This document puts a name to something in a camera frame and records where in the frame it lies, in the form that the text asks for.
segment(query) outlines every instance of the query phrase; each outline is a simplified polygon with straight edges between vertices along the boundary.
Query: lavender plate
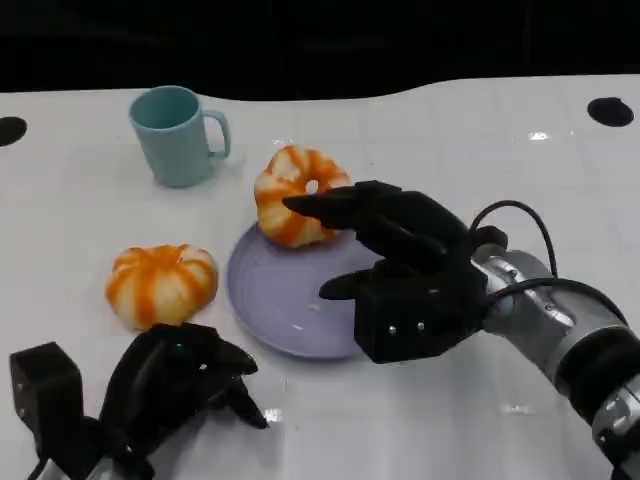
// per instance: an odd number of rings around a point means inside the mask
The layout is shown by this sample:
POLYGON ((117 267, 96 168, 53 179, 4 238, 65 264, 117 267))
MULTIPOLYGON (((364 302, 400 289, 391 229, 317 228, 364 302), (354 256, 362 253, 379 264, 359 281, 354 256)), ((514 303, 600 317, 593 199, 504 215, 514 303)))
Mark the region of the lavender plate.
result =
POLYGON ((323 300, 318 291, 378 258, 351 232, 294 251, 274 245, 254 225, 231 255, 227 291, 238 322, 263 343, 305 358, 345 358, 360 352, 353 339, 354 303, 323 300))

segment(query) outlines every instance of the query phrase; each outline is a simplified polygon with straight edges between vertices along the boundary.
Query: black dot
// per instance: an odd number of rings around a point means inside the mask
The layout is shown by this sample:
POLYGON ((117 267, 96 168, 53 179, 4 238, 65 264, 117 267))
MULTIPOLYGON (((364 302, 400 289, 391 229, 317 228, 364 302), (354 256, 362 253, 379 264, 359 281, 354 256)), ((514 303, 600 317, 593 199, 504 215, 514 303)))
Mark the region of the black dot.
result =
POLYGON ((0 147, 16 143, 27 132, 27 122, 18 117, 0 118, 0 147))
POLYGON ((607 127, 625 127, 633 122, 633 110, 617 97, 596 98, 587 107, 589 116, 607 127))

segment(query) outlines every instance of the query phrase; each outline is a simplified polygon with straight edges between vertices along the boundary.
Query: teal mug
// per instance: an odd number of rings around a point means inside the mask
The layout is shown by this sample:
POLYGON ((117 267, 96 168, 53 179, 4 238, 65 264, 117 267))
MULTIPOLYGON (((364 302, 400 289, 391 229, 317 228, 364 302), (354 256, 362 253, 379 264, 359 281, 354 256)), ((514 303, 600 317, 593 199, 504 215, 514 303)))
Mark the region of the teal mug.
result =
POLYGON ((156 180, 167 187, 197 184, 211 175, 213 161, 227 158, 231 151, 227 118, 217 110, 202 110, 197 95, 187 88, 148 90, 131 104, 129 120, 156 180), (223 151, 210 151, 205 117, 220 123, 223 151))

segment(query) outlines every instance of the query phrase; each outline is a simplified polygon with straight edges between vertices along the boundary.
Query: white tabletop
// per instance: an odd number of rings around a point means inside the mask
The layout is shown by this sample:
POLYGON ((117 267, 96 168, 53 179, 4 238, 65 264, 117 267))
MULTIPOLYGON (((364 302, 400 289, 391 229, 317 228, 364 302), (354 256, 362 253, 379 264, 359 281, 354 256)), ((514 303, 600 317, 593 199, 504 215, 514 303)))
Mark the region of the white tabletop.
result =
MULTIPOLYGON (((255 220, 252 186, 281 146, 316 146, 354 180, 421 190, 469 221, 491 201, 530 203, 550 227, 563 276, 607 292, 640 327, 640 121, 608 128, 590 100, 640 112, 640 78, 456 81, 365 100, 244 103, 202 98, 231 122, 233 154, 191 189, 152 181, 127 121, 139 91, 0 95, 0 116, 29 129, 0 148, 0 358, 55 340, 79 365, 97 415, 133 335, 104 286, 129 246, 191 243, 222 267, 255 220)), ((511 245, 544 258, 524 214, 496 213, 511 245)), ((506 342, 477 335, 446 355, 377 366, 312 363, 241 332, 224 285, 195 319, 250 351, 249 384, 279 421, 254 431, 191 424, 154 457, 161 479, 580 479, 609 467, 590 430, 506 342)), ((0 369, 2 476, 36 463, 0 369)))

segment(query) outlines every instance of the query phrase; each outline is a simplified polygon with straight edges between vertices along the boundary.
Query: toy pumpkin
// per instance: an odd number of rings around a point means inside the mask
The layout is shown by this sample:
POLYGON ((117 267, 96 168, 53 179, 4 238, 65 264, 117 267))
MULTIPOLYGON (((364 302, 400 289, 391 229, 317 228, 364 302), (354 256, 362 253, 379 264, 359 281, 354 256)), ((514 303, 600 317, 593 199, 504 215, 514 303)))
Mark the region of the toy pumpkin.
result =
POLYGON ((315 218, 292 212, 282 199, 307 193, 307 184, 317 182, 317 192, 350 184, 349 176, 331 157, 318 150, 289 145, 280 149, 258 176, 254 195, 258 226, 274 243, 298 248, 328 242, 338 236, 315 218))
POLYGON ((130 327, 180 325, 209 303, 218 289, 213 257, 191 245, 129 248, 115 261, 107 300, 130 327))

